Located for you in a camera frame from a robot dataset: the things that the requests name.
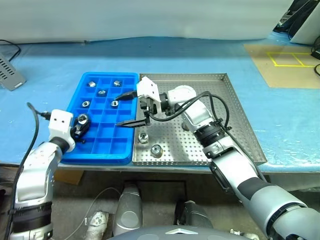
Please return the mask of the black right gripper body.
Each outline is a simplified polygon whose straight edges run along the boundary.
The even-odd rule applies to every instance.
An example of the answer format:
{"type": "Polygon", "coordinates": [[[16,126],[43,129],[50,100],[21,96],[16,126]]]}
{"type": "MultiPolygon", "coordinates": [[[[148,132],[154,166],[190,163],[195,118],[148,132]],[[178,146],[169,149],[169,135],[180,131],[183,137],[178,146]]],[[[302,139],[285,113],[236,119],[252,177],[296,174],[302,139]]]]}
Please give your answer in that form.
{"type": "Polygon", "coordinates": [[[139,102],[144,116],[156,115],[161,112],[161,103],[151,97],[140,97],[139,102]]]}

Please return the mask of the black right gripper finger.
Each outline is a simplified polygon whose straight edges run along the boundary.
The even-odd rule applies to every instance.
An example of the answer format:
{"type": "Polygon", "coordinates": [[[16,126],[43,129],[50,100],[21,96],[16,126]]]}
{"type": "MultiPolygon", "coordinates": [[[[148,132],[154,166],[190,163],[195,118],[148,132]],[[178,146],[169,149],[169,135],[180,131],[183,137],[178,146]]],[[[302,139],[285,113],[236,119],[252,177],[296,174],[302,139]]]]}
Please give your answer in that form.
{"type": "Polygon", "coordinates": [[[134,98],[137,98],[138,94],[136,90],[124,92],[121,95],[114,98],[115,101],[127,101],[127,100],[133,100],[134,98]]]}
{"type": "Polygon", "coordinates": [[[116,123],[115,125],[118,127],[124,127],[124,128],[139,128],[139,127],[149,126],[150,124],[151,124],[150,123],[150,113],[145,112],[143,119],[124,120],[124,121],[116,123]]]}

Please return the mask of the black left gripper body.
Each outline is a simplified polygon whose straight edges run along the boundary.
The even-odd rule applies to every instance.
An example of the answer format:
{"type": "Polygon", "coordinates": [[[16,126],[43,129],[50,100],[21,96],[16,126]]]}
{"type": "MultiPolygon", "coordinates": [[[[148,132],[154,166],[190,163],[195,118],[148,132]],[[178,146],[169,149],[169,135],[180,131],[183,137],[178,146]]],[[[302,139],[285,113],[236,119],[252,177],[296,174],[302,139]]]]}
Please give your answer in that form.
{"type": "Polygon", "coordinates": [[[84,135],[84,127],[83,126],[76,125],[76,126],[72,127],[70,130],[70,135],[76,143],[81,143],[81,144],[85,143],[85,140],[83,139],[83,135],[84,135]]]}

